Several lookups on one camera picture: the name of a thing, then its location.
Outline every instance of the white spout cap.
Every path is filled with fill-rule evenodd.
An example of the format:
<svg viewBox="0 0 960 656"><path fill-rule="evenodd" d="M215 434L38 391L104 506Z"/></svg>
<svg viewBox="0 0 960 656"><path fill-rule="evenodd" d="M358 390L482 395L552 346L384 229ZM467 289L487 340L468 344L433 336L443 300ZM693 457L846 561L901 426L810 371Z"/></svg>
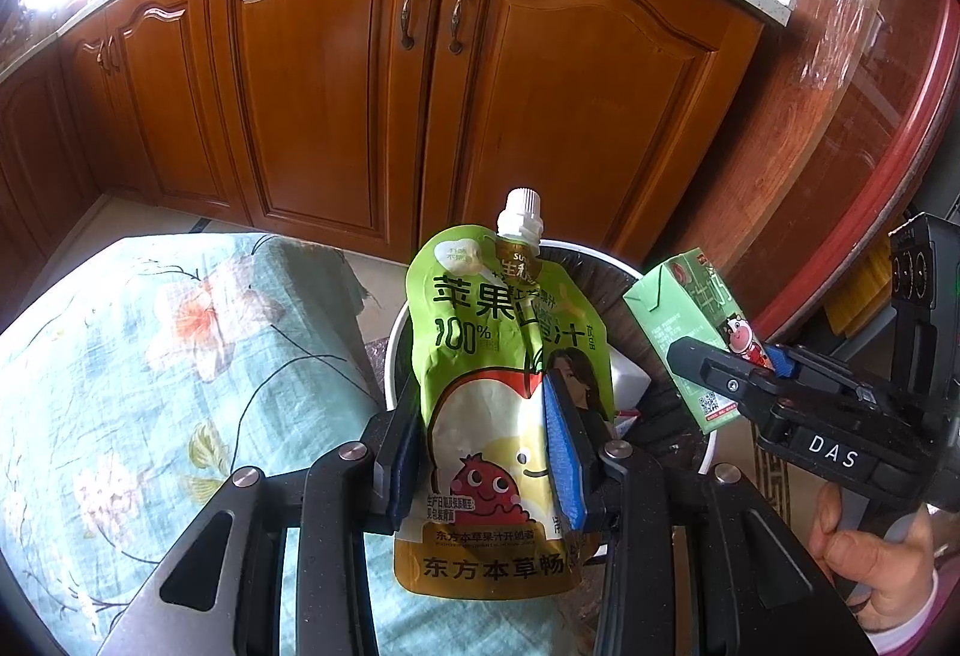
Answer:
<svg viewBox="0 0 960 656"><path fill-rule="evenodd" d="M536 190L517 187L507 195L507 205L496 219L496 234L507 239L520 239L539 253L539 240L544 221L539 216L539 195Z"/></svg>

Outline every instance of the bed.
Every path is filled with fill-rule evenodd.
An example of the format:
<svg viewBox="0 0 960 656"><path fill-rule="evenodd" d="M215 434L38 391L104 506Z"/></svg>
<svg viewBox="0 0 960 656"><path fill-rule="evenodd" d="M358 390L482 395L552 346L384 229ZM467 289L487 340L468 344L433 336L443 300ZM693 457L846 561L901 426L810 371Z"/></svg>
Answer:
<svg viewBox="0 0 960 656"><path fill-rule="evenodd" d="M0 335L0 556L71 656L92 656L238 467L308 467L381 409L342 253L275 235L125 239ZM555 600L417 597L368 536L384 654L576 653ZM281 652L294 652L296 532Z"/></svg>

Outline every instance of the sleeve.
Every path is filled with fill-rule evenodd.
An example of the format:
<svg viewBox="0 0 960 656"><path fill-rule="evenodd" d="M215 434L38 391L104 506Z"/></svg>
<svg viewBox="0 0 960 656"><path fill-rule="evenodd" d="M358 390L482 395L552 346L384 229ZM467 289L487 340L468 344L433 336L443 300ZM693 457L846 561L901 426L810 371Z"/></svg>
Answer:
<svg viewBox="0 0 960 656"><path fill-rule="evenodd" d="M955 557L933 573L933 591L923 608L905 624L883 632L868 632L871 644L880 656L908 656L925 638L937 616L960 581L960 557Z"/></svg>

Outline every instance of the human hand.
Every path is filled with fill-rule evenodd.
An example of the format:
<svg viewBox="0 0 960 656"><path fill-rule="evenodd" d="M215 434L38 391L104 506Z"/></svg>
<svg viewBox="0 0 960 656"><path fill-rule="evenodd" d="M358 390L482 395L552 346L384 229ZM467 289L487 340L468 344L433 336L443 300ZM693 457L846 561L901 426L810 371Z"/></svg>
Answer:
<svg viewBox="0 0 960 656"><path fill-rule="evenodd" d="M842 515L840 487L827 483L817 496L808 550L833 582L834 573L872 588L857 614L867 631L905 624L923 608L933 590L933 527L920 507L900 544L862 531L837 531Z"/></svg>

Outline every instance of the cabinet handle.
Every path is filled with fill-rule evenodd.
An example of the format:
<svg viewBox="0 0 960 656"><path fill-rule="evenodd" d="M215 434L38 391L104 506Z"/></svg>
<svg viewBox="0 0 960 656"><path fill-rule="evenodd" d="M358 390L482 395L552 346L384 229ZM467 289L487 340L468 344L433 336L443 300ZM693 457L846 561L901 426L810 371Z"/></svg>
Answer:
<svg viewBox="0 0 960 656"><path fill-rule="evenodd" d="M120 66L113 61L113 36L110 36L109 41L107 41L107 62L110 64L111 68L120 70Z"/></svg>
<svg viewBox="0 0 960 656"><path fill-rule="evenodd" d="M457 38L457 32L460 29L460 18L464 13L464 0L457 0L453 7L453 14L450 15L450 52L459 55L464 50L464 45Z"/></svg>
<svg viewBox="0 0 960 656"><path fill-rule="evenodd" d="M414 37L410 34L410 1L403 0L400 10L400 45L404 49L414 48Z"/></svg>

